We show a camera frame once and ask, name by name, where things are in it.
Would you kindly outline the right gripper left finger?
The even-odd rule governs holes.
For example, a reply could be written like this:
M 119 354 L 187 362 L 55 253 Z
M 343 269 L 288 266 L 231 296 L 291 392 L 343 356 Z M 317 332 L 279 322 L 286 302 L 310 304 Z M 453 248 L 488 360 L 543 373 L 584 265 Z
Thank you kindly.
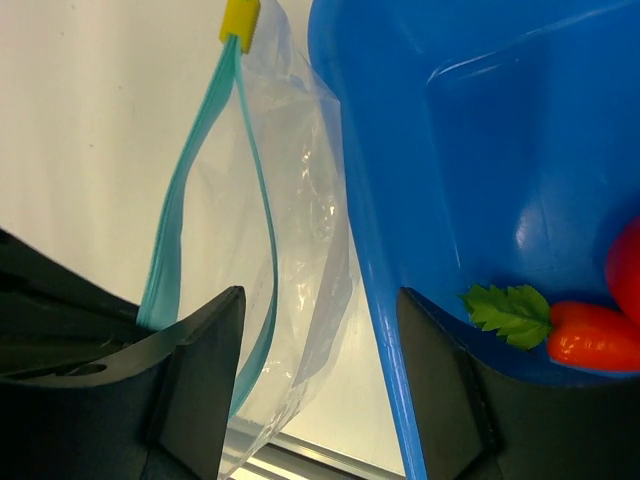
M 214 479 L 246 298 L 234 286 L 103 358 L 1 381 L 5 479 Z

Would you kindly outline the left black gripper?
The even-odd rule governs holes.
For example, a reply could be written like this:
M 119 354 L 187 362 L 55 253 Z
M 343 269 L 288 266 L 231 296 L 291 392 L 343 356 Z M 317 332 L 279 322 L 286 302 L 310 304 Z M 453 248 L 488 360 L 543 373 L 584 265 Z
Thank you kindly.
M 157 378 L 160 363 L 132 347 L 150 331 L 136 304 L 1 233 L 1 379 L 111 383 Z

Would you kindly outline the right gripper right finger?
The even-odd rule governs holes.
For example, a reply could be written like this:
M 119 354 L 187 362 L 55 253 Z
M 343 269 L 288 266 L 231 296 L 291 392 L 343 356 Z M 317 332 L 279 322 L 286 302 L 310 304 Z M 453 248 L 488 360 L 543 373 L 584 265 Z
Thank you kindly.
M 406 374 L 398 424 L 412 479 L 635 479 L 639 381 L 562 367 L 396 298 Z

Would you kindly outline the red apple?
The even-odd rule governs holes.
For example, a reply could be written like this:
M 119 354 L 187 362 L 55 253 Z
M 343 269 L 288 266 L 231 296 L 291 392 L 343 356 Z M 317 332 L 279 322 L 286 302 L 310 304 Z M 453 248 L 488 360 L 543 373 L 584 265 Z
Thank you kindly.
M 631 220 L 607 253 L 605 279 L 620 310 L 639 323 L 639 218 Z

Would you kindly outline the clear zip top bag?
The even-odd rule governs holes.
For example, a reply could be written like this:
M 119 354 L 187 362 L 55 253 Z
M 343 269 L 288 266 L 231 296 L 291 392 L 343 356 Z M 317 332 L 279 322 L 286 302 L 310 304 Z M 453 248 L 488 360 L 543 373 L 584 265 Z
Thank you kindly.
M 139 326 L 178 320 L 196 289 L 244 289 L 243 339 L 217 477 L 317 394 L 359 279 L 340 104 L 275 1 L 230 1 L 222 51 L 167 187 Z

